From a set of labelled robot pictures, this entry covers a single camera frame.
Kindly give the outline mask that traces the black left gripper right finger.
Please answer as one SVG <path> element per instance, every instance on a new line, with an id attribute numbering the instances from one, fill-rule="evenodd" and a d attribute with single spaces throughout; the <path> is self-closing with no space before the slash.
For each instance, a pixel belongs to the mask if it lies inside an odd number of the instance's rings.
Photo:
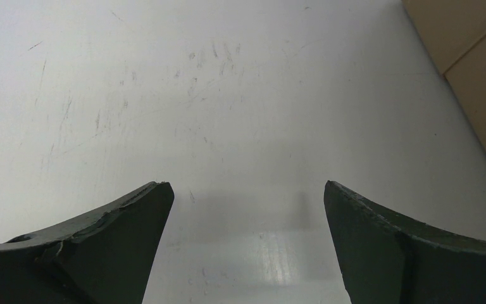
<path id="1" fill-rule="evenodd" d="M 486 241 L 405 216 L 338 182 L 324 206 L 352 303 L 486 303 Z"/>

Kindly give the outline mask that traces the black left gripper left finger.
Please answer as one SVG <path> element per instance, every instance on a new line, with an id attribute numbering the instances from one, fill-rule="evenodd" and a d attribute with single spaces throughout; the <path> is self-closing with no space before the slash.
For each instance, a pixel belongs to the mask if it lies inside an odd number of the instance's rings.
<path id="1" fill-rule="evenodd" d="M 0 303 L 141 303 L 174 198 L 150 182 L 0 243 Z"/>

